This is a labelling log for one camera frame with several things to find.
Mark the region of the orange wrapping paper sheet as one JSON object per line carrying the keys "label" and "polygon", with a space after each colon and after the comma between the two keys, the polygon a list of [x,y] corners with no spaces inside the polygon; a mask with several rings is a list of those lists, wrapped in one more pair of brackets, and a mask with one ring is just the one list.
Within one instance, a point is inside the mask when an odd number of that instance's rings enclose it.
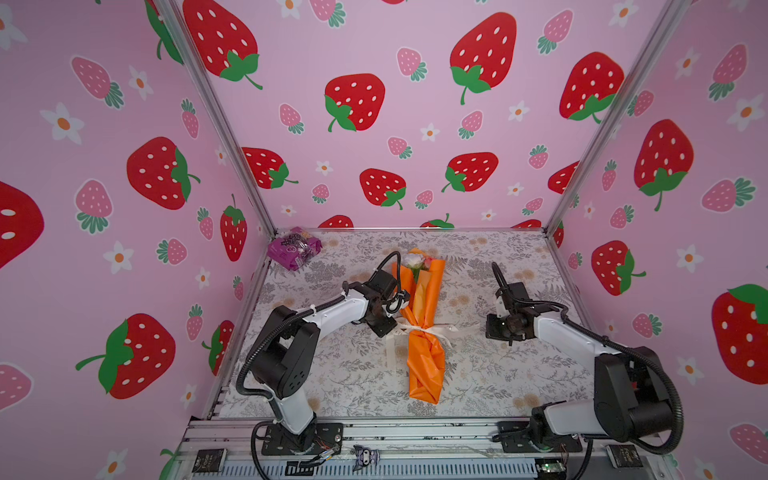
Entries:
{"label": "orange wrapping paper sheet", "polygon": [[402,265],[402,286],[410,294],[400,309],[408,334],[409,397],[433,405],[439,403],[446,370],[445,349],[438,335],[436,313],[446,262],[414,248],[408,253],[425,257],[425,267],[411,270]]}

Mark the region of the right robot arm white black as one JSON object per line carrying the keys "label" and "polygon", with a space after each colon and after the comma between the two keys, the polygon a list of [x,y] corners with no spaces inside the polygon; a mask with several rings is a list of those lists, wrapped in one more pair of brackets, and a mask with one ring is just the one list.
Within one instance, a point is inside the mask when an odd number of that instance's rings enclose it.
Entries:
{"label": "right robot arm white black", "polygon": [[653,350],[621,345],[575,323],[566,305],[533,300],[523,283],[506,280],[497,263],[491,268],[498,310],[486,318],[487,338],[508,344],[540,340],[593,376],[591,399],[535,407],[526,427],[499,430],[493,441],[548,449],[563,437],[598,436],[655,455],[678,447],[684,431],[682,400]]}

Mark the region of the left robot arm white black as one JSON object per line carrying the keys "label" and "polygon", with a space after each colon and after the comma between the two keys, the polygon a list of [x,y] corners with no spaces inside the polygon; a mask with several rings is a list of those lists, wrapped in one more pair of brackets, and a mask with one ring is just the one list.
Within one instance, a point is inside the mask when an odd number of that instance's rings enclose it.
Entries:
{"label": "left robot arm white black", "polygon": [[398,272],[384,270],[401,253],[388,254],[365,282],[344,282],[341,293],[302,311],[280,306],[270,313],[237,374],[235,389],[243,396],[260,396],[272,409],[277,431],[295,451],[314,443],[317,415],[303,385],[310,375],[319,341],[348,324],[368,326],[379,338],[397,327],[396,313],[410,294]]}

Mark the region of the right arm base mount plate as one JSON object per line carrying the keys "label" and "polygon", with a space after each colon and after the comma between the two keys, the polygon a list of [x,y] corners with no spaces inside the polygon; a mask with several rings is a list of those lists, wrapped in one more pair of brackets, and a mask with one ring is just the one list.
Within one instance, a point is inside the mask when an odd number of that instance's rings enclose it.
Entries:
{"label": "right arm base mount plate", "polygon": [[491,437],[500,443],[505,453],[578,453],[581,441],[573,435],[557,435],[528,420],[508,420],[497,423]]}

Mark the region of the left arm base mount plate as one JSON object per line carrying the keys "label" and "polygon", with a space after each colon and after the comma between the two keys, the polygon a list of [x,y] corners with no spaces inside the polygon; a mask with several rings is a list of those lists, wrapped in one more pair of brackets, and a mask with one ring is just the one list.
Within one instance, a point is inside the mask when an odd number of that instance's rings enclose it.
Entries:
{"label": "left arm base mount plate", "polygon": [[331,450],[338,453],[343,445],[343,423],[311,423],[300,434],[293,434],[280,424],[270,425],[260,453],[265,456],[319,455]]}

